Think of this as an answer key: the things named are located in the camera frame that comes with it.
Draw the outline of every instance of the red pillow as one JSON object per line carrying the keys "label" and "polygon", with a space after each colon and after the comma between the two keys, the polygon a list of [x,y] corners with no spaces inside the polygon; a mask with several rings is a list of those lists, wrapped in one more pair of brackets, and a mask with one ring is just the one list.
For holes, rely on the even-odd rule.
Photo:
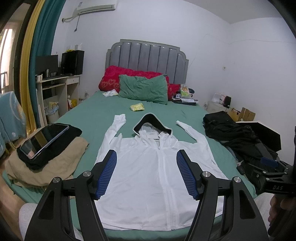
{"label": "red pillow", "polygon": [[181,85],[168,84],[168,100],[172,100],[172,97],[180,90]]}
{"label": "red pillow", "polygon": [[[119,88],[119,75],[121,74],[126,74],[127,76],[140,76],[140,77],[146,77],[147,79],[154,78],[156,76],[162,75],[162,73],[157,73],[157,72],[145,72],[145,71],[135,71],[132,69],[126,69],[122,67],[117,67],[117,66],[109,66],[105,70],[105,75],[102,78],[100,84],[99,84],[99,89],[101,91],[111,91],[115,89],[117,93],[119,93],[120,88]],[[166,81],[169,85],[169,77],[166,76]]]}

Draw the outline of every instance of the tablet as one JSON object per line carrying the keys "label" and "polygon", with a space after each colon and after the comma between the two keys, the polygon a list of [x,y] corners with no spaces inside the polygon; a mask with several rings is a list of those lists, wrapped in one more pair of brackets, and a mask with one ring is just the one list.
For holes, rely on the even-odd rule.
{"label": "tablet", "polygon": [[42,128],[30,139],[26,140],[20,147],[20,150],[29,158],[37,157],[42,150],[53,143],[61,134],[69,129],[64,124],[49,124]]}

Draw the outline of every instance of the blue gripper pad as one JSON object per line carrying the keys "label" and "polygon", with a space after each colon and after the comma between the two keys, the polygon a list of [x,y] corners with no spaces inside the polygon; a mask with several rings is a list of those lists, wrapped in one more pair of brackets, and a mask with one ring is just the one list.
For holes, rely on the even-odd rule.
{"label": "blue gripper pad", "polygon": [[279,163],[276,160],[272,160],[266,157],[261,157],[260,162],[266,166],[277,168],[279,166]]}
{"label": "blue gripper pad", "polygon": [[198,191],[196,189],[195,178],[180,151],[177,152],[177,165],[189,195],[197,199]]}
{"label": "blue gripper pad", "polygon": [[108,184],[110,182],[111,176],[113,174],[113,171],[115,169],[116,163],[117,163],[117,154],[115,151],[113,151],[113,153],[111,154],[109,160],[105,165],[105,168],[102,171],[102,174],[98,179],[98,186],[96,190],[96,196],[98,199],[100,199],[100,197],[105,194]]}

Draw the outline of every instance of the person's leg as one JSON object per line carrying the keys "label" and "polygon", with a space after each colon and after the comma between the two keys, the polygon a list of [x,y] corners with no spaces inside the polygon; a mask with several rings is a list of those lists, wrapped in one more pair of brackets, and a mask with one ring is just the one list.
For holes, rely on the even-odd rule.
{"label": "person's leg", "polygon": [[262,193],[258,197],[254,199],[259,212],[262,216],[262,219],[264,221],[266,230],[269,229],[269,222],[268,222],[268,217],[269,217],[269,210],[270,210],[270,200],[274,194],[271,193]]}

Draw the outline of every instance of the beige cloth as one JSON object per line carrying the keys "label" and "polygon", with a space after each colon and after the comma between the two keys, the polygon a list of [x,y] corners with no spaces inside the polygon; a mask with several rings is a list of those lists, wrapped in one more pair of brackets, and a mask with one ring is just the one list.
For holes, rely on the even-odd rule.
{"label": "beige cloth", "polygon": [[5,170],[9,179],[18,186],[48,186],[54,177],[63,180],[73,178],[72,174],[87,146],[88,142],[84,138],[76,137],[60,155],[50,160],[42,169],[34,171],[30,170],[14,151],[5,162]]}

